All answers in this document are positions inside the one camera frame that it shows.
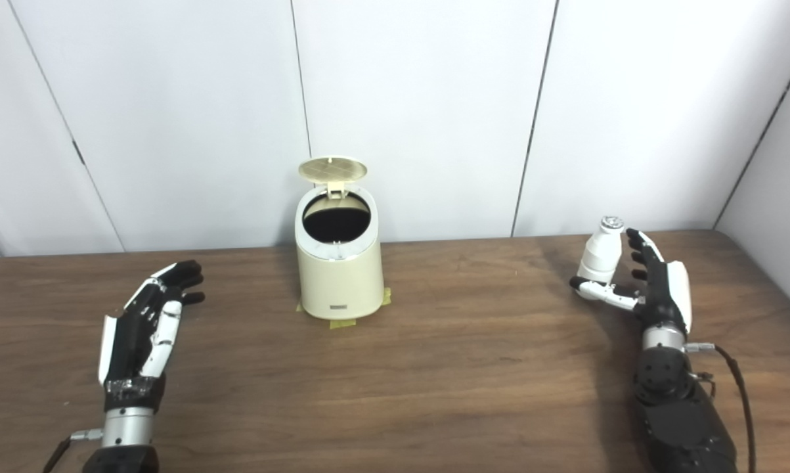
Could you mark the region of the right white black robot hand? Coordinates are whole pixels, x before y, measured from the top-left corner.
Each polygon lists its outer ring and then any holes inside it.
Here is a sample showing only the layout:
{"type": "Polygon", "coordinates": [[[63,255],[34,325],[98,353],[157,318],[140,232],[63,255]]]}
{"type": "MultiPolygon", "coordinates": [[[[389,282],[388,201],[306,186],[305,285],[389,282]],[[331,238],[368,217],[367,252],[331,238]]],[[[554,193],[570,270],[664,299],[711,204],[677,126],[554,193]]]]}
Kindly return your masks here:
{"type": "Polygon", "coordinates": [[[692,326],[691,285],[682,261],[666,261],[658,246],[643,231],[602,225],[586,243],[576,275],[569,285],[579,296],[637,315],[644,329],[670,327],[687,339],[692,326]],[[632,276],[643,290],[614,284],[622,255],[622,235],[628,237],[631,258],[642,268],[632,276]]]}

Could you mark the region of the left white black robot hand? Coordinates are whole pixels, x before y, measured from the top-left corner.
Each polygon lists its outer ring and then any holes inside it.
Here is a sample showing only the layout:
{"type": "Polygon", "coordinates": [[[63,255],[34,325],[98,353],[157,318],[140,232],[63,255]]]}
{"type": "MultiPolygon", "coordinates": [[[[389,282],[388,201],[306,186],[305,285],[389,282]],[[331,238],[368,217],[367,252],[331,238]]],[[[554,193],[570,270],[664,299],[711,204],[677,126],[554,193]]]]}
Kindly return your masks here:
{"type": "Polygon", "coordinates": [[[119,315],[104,318],[98,368],[104,411],[160,410],[183,309],[205,300],[190,292],[203,281],[196,260],[178,261],[148,276],[119,315]]]}

